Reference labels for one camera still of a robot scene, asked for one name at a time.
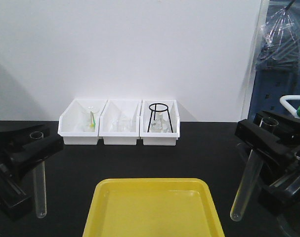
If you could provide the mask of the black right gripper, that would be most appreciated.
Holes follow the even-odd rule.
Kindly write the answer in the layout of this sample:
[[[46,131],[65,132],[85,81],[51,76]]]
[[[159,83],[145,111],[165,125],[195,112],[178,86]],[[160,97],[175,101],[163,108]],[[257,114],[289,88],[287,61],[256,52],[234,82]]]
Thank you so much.
[[[278,121],[273,134],[257,125],[265,117]],[[254,123],[239,121],[235,135],[268,165],[278,168],[271,180],[264,182],[258,201],[277,218],[285,236],[300,237],[300,145],[289,148],[280,144],[300,143],[300,118],[260,111]]]

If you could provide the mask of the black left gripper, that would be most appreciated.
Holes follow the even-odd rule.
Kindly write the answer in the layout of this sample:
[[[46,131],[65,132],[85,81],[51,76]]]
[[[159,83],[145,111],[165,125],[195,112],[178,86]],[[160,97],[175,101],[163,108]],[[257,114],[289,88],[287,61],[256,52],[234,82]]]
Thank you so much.
[[[44,138],[32,140],[33,132],[42,132]],[[49,135],[49,127],[42,122],[0,121],[0,147],[6,146],[6,155],[0,149],[0,210],[12,221],[28,214],[33,206],[31,196],[17,182],[63,150],[63,138]]]

